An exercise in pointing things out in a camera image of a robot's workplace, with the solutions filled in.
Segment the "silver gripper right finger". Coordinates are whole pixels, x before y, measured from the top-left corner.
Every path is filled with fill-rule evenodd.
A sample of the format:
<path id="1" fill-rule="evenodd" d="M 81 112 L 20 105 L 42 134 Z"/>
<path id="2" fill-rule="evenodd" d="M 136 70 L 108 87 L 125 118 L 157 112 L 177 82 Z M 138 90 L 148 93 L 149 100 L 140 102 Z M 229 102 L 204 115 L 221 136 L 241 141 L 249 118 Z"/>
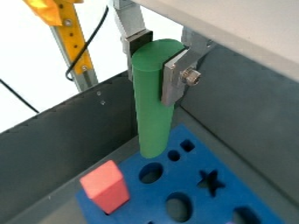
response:
<path id="1" fill-rule="evenodd" d="M 162 65 L 161 103 L 172 106 L 182 97 L 184 88 L 198 83 L 201 74 L 196 71 L 197 61 L 215 48 L 216 43 L 192 29 L 182 27 L 184 49 Z"/>

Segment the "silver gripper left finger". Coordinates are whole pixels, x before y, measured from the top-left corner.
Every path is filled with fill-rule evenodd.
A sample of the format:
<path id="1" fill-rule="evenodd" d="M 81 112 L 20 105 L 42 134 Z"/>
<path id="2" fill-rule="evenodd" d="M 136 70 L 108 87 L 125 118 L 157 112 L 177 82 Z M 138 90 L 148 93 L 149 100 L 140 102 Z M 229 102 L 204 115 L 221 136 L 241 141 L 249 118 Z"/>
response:
<path id="1" fill-rule="evenodd" d="M 140 5 L 132 0 L 112 0 L 116 27 L 121 35 L 122 52 L 126 57 L 128 79 L 132 80 L 132 55 L 153 40 L 153 32 L 145 28 Z"/>

